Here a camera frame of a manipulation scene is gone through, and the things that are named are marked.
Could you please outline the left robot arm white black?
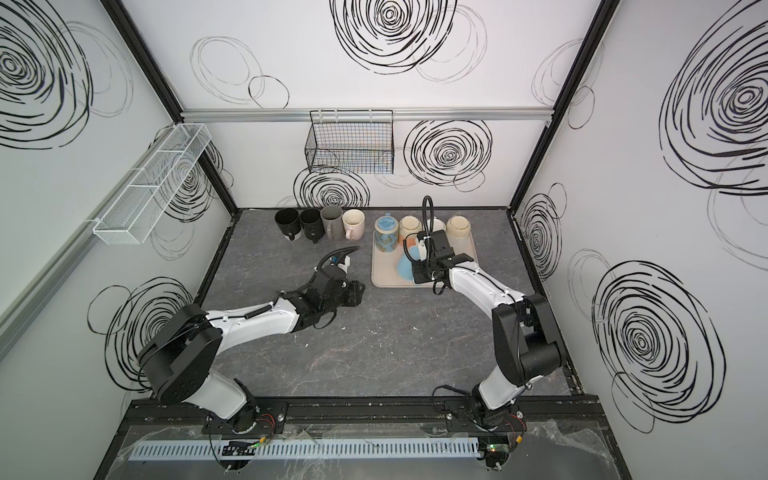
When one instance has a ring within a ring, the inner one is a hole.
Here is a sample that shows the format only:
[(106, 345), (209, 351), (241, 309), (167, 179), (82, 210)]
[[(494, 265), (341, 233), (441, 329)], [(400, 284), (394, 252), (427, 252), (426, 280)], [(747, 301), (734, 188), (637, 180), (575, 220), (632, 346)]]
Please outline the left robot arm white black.
[(240, 344), (315, 327), (342, 307), (360, 305), (364, 292), (362, 282), (331, 264), (315, 270), (299, 289), (280, 292), (267, 303), (211, 311), (186, 305), (142, 348), (140, 372), (162, 404), (194, 405), (234, 433), (248, 433), (266, 417), (241, 381), (213, 368), (217, 356)]

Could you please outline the white black mug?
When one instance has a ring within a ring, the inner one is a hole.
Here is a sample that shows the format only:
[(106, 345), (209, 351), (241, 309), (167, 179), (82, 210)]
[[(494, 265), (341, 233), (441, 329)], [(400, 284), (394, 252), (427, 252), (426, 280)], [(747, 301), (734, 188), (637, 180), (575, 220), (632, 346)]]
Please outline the white black mug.
[(281, 234), (288, 241), (295, 241), (302, 236), (300, 211), (295, 208), (284, 208), (275, 213), (274, 221)]

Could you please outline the beige tan mug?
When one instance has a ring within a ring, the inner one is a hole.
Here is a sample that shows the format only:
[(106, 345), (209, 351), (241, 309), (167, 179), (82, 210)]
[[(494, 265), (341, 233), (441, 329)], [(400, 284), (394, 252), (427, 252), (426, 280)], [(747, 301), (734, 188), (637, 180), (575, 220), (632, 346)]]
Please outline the beige tan mug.
[(449, 243), (453, 247), (465, 247), (471, 240), (471, 223), (462, 215), (452, 216), (445, 224)]

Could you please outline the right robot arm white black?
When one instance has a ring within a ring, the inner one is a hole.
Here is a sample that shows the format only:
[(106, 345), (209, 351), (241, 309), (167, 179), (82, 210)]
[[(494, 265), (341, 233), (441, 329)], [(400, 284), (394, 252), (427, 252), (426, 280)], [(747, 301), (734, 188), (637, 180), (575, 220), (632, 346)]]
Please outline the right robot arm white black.
[(491, 320), (496, 366), (468, 394), (473, 423), (491, 429), (530, 386), (563, 366), (564, 342), (552, 308), (544, 296), (518, 292), (471, 256), (455, 253), (443, 230), (417, 233), (416, 245), (417, 259), (405, 252), (414, 282), (431, 284), (437, 295), (460, 293)]

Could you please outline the light blue mug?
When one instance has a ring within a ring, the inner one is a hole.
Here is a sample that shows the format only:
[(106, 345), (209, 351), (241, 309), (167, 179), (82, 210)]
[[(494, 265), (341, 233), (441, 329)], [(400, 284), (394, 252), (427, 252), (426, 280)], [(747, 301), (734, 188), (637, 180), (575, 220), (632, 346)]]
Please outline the light blue mug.
[(419, 247), (417, 244), (410, 245), (408, 247), (408, 253), (409, 256), (406, 254), (403, 254), (398, 261), (398, 264), (396, 266), (396, 272), (401, 280), (404, 282), (413, 284), (414, 283), (414, 277), (413, 277), (413, 265), (410, 261), (410, 258), (416, 261), (421, 260), (421, 255), (419, 251)]

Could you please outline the grey mug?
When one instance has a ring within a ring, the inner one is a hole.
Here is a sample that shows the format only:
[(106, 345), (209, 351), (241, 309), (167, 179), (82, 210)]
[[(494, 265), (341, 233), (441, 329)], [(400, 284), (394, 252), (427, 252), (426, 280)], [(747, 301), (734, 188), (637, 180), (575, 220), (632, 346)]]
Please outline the grey mug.
[(342, 208), (337, 205), (325, 206), (321, 209), (320, 214), (325, 235), (333, 241), (345, 239)]

